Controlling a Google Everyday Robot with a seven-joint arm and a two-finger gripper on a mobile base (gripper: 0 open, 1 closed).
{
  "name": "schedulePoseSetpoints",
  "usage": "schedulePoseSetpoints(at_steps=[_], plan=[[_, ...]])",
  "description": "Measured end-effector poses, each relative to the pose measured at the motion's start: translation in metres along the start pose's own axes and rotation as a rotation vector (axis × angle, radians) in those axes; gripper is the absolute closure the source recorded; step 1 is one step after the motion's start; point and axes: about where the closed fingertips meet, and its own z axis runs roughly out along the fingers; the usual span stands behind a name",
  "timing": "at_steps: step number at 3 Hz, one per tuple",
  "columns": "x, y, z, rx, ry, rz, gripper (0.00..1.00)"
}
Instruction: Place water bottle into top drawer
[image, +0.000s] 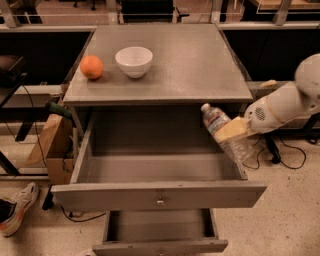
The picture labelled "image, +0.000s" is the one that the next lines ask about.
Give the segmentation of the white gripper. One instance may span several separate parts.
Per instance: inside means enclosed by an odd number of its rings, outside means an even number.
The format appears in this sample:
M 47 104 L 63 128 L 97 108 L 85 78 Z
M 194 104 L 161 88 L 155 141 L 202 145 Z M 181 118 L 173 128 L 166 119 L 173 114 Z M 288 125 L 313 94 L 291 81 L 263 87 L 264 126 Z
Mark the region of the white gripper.
M 294 82 L 288 82 L 274 92 L 252 103 L 245 118 L 236 117 L 213 135 L 218 143 L 268 133 L 297 117 L 307 114 L 309 97 Z

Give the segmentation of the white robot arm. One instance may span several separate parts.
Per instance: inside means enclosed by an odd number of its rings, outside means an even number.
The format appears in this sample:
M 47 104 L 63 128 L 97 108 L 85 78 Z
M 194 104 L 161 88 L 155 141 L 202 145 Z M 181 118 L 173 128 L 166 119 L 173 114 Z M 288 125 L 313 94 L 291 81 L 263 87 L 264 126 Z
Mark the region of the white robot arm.
M 302 61 L 290 81 L 252 103 L 213 134 L 218 142 L 237 140 L 276 130 L 290 121 L 320 112 L 320 54 Z

